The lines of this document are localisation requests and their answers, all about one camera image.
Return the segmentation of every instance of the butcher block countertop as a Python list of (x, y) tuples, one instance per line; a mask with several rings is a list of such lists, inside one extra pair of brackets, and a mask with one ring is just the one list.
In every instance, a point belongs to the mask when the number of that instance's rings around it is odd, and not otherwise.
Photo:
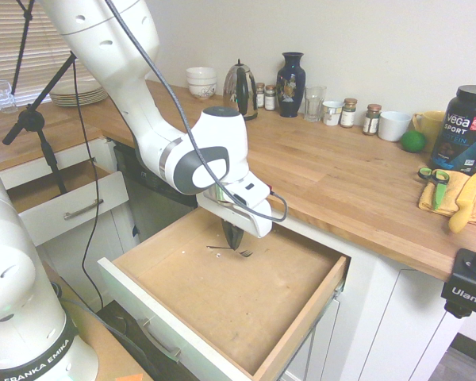
[[(163, 117), (182, 129), (167, 92), (158, 83), (148, 86)], [(191, 125), (203, 109), (221, 105), (219, 96), (203, 101), (185, 88), (174, 89)], [(83, 142), (76, 109), (49, 103), (40, 111), (56, 151)], [(102, 134), (133, 146), (110, 99), (84, 106), (83, 117), (90, 138)], [(0, 140), (15, 119), (17, 114), (0, 114)], [(476, 251), (476, 226), (454, 234), (447, 217), (417, 207), (426, 184), (417, 170), (427, 165), (428, 154), (407, 153), (398, 143), (363, 135), (358, 126), (329, 127), (265, 109), (247, 128), (250, 168), (287, 200), (291, 216), (441, 280), (451, 274), (459, 248)], [(37, 147), (36, 134), (26, 132), (9, 147), (0, 143), (0, 169), (40, 157)], [(270, 201), (282, 209), (275, 198)]]

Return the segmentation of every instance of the drawer handle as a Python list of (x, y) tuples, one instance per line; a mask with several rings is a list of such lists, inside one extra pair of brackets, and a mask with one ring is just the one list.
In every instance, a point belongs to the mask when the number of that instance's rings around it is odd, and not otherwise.
[(69, 213), (69, 212), (66, 212), (64, 215), (63, 215), (63, 219), (66, 221), (66, 220), (70, 220), (71, 218), (74, 218), (74, 217), (77, 217), (79, 216), (80, 214), (83, 214), (85, 212), (87, 212), (88, 210), (92, 210), (93, 208), (96, 208), (97, 205), (101, 205), (102, 203), (104, 202), (104, 200), (101, 198), (100, 200), (95, 200), (95, 202), (89, 206), (85, 206), (84, 208), (80, 209), (80, 210), (76, 210), (74, 213)]
[(143, 331), (144, 335), (150, 340), (150, 342), (162, 352), (162, 354), (165, 355), (170, 360), (173, 360), (175, 363), (179, 363), (179, 354), (182, 351), (180, 348), (175, 348), (172, 351), (167, 350), (162, 344), (159, 343), (157, 339), (153, 337), (153, 335), (148, 331), (146, 328), (148, 324), (150, 324), (150, 320), (147, 319), (141, 319), (137, 321), (137, 324), (141, 328), (141, 331)]

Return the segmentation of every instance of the drawer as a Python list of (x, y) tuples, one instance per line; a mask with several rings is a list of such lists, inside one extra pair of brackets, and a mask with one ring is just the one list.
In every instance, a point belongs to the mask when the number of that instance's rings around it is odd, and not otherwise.
[(113, 263), (111, 295), (200, 380), (277, 379), (343, 282), (347, 257), (281, 226), (240, 250), (198, 208)]
[[(85, 161), (60, 171), (67, 193), (60, 195), (53, 174), (7, 191), (36, 246), (95, 217), (95, 183), (91, 163)], [(99, 214), (129, 200), (121, 172), (97, 167)]]

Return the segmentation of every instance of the stacked plates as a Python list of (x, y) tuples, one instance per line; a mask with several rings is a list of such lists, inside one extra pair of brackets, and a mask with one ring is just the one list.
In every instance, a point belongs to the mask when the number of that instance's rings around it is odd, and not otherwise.
[[(102, 88), (95, 79), (78, 81), (79, 104), (90, 105), (102, 99), (106, 99), (108, 93)], [(76, 95), (73, 81), (58, 82), (49, 93), (51, 100), (58, 106), (74, 107), (77, 106)]]

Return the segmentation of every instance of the protein powder tub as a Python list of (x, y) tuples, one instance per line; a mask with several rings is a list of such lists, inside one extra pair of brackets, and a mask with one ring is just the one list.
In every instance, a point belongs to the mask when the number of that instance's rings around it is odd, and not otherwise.
[(448, 104), (431, 160), (438, 168), (476, 171), (476, 86), (459, 87)]

